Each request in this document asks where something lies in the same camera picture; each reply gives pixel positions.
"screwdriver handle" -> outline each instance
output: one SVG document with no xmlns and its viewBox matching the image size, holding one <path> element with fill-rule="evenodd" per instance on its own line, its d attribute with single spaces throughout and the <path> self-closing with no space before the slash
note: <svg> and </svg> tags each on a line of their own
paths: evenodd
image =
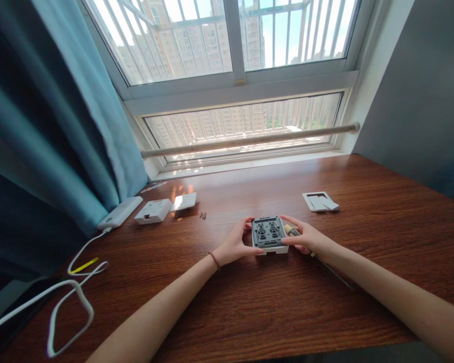
<svg viewBox="0 0 454 363">
<path fill-rule="evenodd" d="M 299 236 L 299 232 L 294 228 L 294 227 L 291 227 L 289 224 L 286 224 L 284 226 L 284 230 L 286 231 L 286 234 L 288 236 L 291 236 L 291 237 L 295 237 L 295 236 Z M 316 253 L 310 251 L 309 255 L 311 257 L 315 257 L 316 256 Z"/>
</svg>

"white junction box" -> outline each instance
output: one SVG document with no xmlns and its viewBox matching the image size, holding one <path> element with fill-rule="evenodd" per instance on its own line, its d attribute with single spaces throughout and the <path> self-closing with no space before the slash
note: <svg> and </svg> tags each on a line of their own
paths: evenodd
<svg viewBox="0 0 454 363">
<path fill-rule="evenodd" d="M 175 198 L 173 202 L 171 212 L 175 212 L 182 209 L 187 209 L 195 206 L 195 201 L 197 199 L 197 192 L 185 194 Z"/>
<path fill-rule="evenodd" d="M 172 203 L 169 199 L 160 199 L 150 201 L 136 215 L 135 221 L 139 224 L 150 224 L 163 222 L 166 215 L 170 211 Z"/>
<path fill-rule="evenodd" d="M 326 192 L 303 193 L 303 198 L 311 212 L 336 211 L 339 208 Z"/>
<path fill-rule="evenodd" d="M 262 248 L 264 250 L 263 255 L 268 252 L 288 253 L 289 246 L 281 242 L 281 238 L 286 237 L 286 232 L 279 216 L 257 218 L 251 224 L 252 245 Z"/>
</svg>

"window frame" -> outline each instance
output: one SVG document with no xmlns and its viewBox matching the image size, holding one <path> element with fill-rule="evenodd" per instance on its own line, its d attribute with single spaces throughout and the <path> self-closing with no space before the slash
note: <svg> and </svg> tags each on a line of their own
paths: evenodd
<svg viewBox="0 0 454 363">
<path fill-rule="evenodd" d="M 387 0 L 360 0 L 358 2 L 352 19 L 352 21 L 355 21 L 355 26 L 348 37 L 348 51 L 344 58 L 246 72 L 238 2 L 224 1 L 232 72 L 130 86 L 83 1 L 77 0 L 86 19 L 86 24 L 118 96 L 137 126 L 134 128 L 137 141 L 141 139 L 140 147 L 145 148 L 145 145 L 147 145 L 146 149 L 157 149 L 158 146 L 148 129 L 143 126 L 143 117 L 145 116 L 238 106 L 333 92 L 343 92 L 334 126 L 344 125 L 344 115 L 347 112 L 353 89 L 359 77 L 359 57 L 362 56 L 362 44 L 369 28 L 372 11 L 376 2 L 387 2 Z M 131 4 L 128 4 L 128 0 L 118 1 L 128 6 L 131 11 L 135 10 Z M 201 163 L 202 165 L 214 165 L 241 160 L 255 160 L 273 153 L 284 156 L 328 151 L 336 149 L 342 139 L 342 135 L 335 135 L 329 138 L 329 142 L 325 143 L 326 145 L 315 144 L 289 149 L 220 156 L 215 159 L 203 160 Z M 154 158 L 153 162 L 160 171 L 184 168 L 186 165 L 185 162 L 168 162 L 164 157 Z"/>
<path fill-rule="evenodd" d="M 338 105 L 338 111 L 336 113 L 335 119 L 333 120 L 333 124 L 331 127 L 336 127 L 336 126 L 341 126 L 343 125 L 343 116 L 348 104 L 348 100 L 350 99 L 351 93 L 352 93 L 352 88 L 343 88 L 343 89 L 334 89 L 334 90 L 325 90 L 325 91 L 320 91 L 320 92 L 313 92 L 313 93 L 307 93 L 307 94 L 298 94 L 296 97 L 307 97 L 307 96 L 321 96 L 321 95 L 326 95 L 330 93 L 340 93 L 340 101 Z M 260 99 L 257 100 L 256 102 L 244 102 L 242 104 L 253 104 L 253 103 L 262 103 L 262 102 L 271 102 L 274 100 L 288 100 L 294 98 L 292 96 L 287 96 L 287 97 L 280 97 L 276 99 L 268 98 L 268 99 Z M 225 105 L 223 104 L 222 107 L 227 107 L 227 106 L 238 106 L 240 104 L 235 103 L 231 105 Z M 201 111 L 201 110 L 207 110 L 207 109 L 212 109 L 214 107 L 209 107 L 209 108 L 201 108 L 201 109 L 189 109 L 189 112 L 192 111 Z M 162 113 L 161 115 L 167 115 L 167 114 L 172 114 L 176 112 L 165 112 Z M 150 114 L 148 117 L 153 117 L 153 116 L 158 116 L 159 114 Z M 135 121 L 139 128 L 141 129 L 142 134 L 144 135 L 145 139 L 147 140 L 147 143 L 149 145 L 150 149 L 158 149 L 156 140 L 154 135 L 151 133 L 150 129 L 148 126 L 146 126 L 145 121 L 143 120 L 143 117 L 135 117 Z M 233 154 L 233 155 L 224 155 L 224 156 L 216 156 L 216 157 L 208 157 L 208 158 L 199 158 L 199 159 L 189 159 L 189 160 L 182 160 L 182 161 L 168 161 L 166 157 L 157 157 L 154 158 L 154 163 L 156 167 L 160 171 L 173 171 L 173 170 L 178 170 L 178 169 L 183 169 L 186 167 L 202 167 L 202 166 L 209 166 L 209 165 L 220 165 L 220 164 L 226 164 L 226 163 L 233 163 L 233 162 L 239 162 L 239 161 L 248 161 L 248 160 L 258 160 L 265 158 L 269 155 L 276 154 L 276 156 L 288 156 L 288 155 L 298 155 L 298 154 L 305 154 L 305 153 L 313 153 L 313 152 L 324 152 L 324 151 L 332 151 L 336 149 L 336 145 L 338 143 L 339 138 L 342 135 L 331 135 L 329 136 L 329 139 L 327 142 L 324 143 L 319 143 L 319 144 L 313 144 L 313 145 L 300 145 L 300 146 L 294 146 L 294 147 L 286 147 L 286 148 L 278 148 L 278 149 L 271 149 L 271 150 L 262 150 L 262 151 L 252 151 L 249 153 L 245 154 Z"/>
</svg>

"white cable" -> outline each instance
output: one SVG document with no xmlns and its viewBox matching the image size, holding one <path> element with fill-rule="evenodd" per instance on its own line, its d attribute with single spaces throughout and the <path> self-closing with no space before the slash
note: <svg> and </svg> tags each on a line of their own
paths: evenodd
<svg viewBox="0 0 454 363">
<path fill-rule="evenodd" d="M 108 233 L 109 231 L 111 230 L 111 228 L 106 228 L 99 236 L 95 237 L 95 238 L 92 238 L 90 239 L 85 245 L 83 248 L 81 248 L 81 250 L 77 253 L 77 255 L 74 257 L 74 259 L 72 260 L 72 262 L 69 264 L 69 267 L 68 267 L 68 274 L 69 275 L 72 275 L 72 276 L 87 276 L 84 280 L 81 281 L 81 283 L 78 283 L 77 281 L 75 280 L 66 280 L 66 281 L 61 281 L 51 287 L 49 287 L 47 290 L 43 291 L 42 293 L 40 293 L 39 295 L 37 295 L 36 297 L 33 297 L 32 299 L 30 299 L 29 301 L 27 301 L 26 303 L 20 305 L 18 308 L 16 308 L 15 310 L 9 312 L 7 315 L 5 315 L 4 317 L 2 317 L 0 319 L 0 325 L 2 325 L 4 322 L 6 322 L 7 320 L 9 320 L 10 318 L 14 317 L 16 314 L 18 314 L 19 312 L 21 312 L 22 310 L 26 309 L 27 307 L 31 306 L 33 303 L 35 303 L 36 301 L 40 300 L 41 298 L 43 298 L 44 296 L 46 296 L 48 293 L 50 293 L 51 291 L 57 289 L 58 287 L 61 287 L 61 286 L 64 286 L 64 285 L 72 285 L 73 289 L 71 291 L 69 291 L 54 307 L 54 310 L 52 311 L 52 314 L 50 315 L 50 322 L 49 322 L 49 336 L 47 338 L 47 355 L 49 358 L 54 358 L 56 355 L 59 355 L 61 354 L 65 349 L 67 349 L 77 338 L 79 338 L 82 333 L 84 333 L 86 331 L 87 328 L 89 328 L 89 325 L 91 325 L 92 323 L 92 320 L 94 319 L 94 309 L 92 308 L 92 305 L 90 304 L 90 302 L 88 301 L 88 299 L 86 298 L 86 296 L 84 295 L 84 292 L 82 291 L 82 288 L 81 286 L 87 281 L 89 280 L 92 276 L 94 275 L 97 275 L 98 273 L 101 273 L 102 271 L 104 271 L 109 262 L 108 261 L 104 261 L 103 263 L 101 263 L 99 266 L 97 266 L 92 272 L 89 272 L 89 273 L 83 273 L 83 274 L 73 274 L 71 273 L 71 268 L 72 268 L 72 265 L 74 264 L 74 262 L 77 260 L 77 258 L 81 255 L 81 253 L 84 251 L 84 249 L 88 246 L 88 244 L 90 244 L 92 241 L 94 241 L 95 239 L 105 235 L 106 233 Z M 81 331 L 79 333 L 77 333 L 71 340 L 69 340 L 69 342 L 64 345 L 59 351 L 54 351 L 54 336 L 55 336 L 55 319 L 57 317 L 57 312 L 59 311 L 59 307 L 62 305 L 62 303 L 69 297 L 72 295 L 73 292 L 76 292 L 77 293 L 77 296 L 80 300 L 80 302 L 82 303 L 82 306 L 84 307 L 84 309 L 86 309 L 87 313 L 88 313 L 88 319 L 87 319 L 87 323 L 86 325 L 81 329 Z"/>
<path fill-rule="evenodd" d="M 112 230 L 111 227 L 108 227 L 108 228 L 104 229 L 104 230 L 102 231 L 102 233 L 101 233 L 99 236 L 90 239 L 90 240 L 88 241 L 88 243 L 86 243 L 86 244 L 80 249 L 80 251 L 79 251 L 79 252 L 77 253 L 77 255 L 72 259 L 71 263 L 69 264 L 69 266 L 68 266 L 68 268 L 67 268 L 67 273 L 68 273 L 69 275 L 71 275 L 71 276 L 89 276 L 89 275 L 91 275 L 91 274 L 92 274 L 92 275 L 97 275 L 97 274 L 103 272 L 103 271 L 107 268 L 107 265 L 106 265 L 105 268 L 103 268 L 102 270 L 100 270 L 100 271 L 98 271 L 98 272 L 94 272 L 94 271 L 96 271 L 96 269 L 95 269 L 93 272 L 88 272 L 88 273 L 82 273 L 82 274 L 79 274 L 79 273 L 72 273 L 72 265 L 74 265 L 74 263 L 75 263 L 76 260 L 79 258 L 79 256 L 80 256 L 81 253 L 84 251 L 84 249 L 85 249 L 91 242 L 93 242 L 95 239 L 98 239 L 98 238 L 104 236 L 104 235 L 105 235 L 106 233 L 108 233 L 110 230 Z"/>
</svg>

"wood grain surface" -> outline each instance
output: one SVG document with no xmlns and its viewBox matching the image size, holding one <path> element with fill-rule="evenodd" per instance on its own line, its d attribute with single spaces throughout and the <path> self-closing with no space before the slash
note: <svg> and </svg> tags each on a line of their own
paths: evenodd
<svg viewBox="0 0 454 363">
<path fill-rule="evenodd" d="M 325 191 L 337 213 L 312 213 L 301 193 Z M 197 192 L 197 205 L 160 224 L 133 220 L 149 200 Z M 287 214 L 454 304 L 454 201 L 358 155 L 170 180 L 139 194 L 137 211 L 94 241 L 77 266 L 98 256 L 108 270 L 84 292 L 90 328 L 54 362 L 80 362 L 136 309 L 220 245 L 241 218 Z M 205 220 L 199 218 L 207 213 Z M 154 358 L 157 362 L 247 361 L 416 339 L 375 299 L 349 290 L 316 259 L 246 257 L 222 268 L 196 296 Z M 58 291 L 2 355 L 48 361 L 50 313 Z M 56 350 L 85 324 L 76 297 L 58 315 Z"/>
</svg>

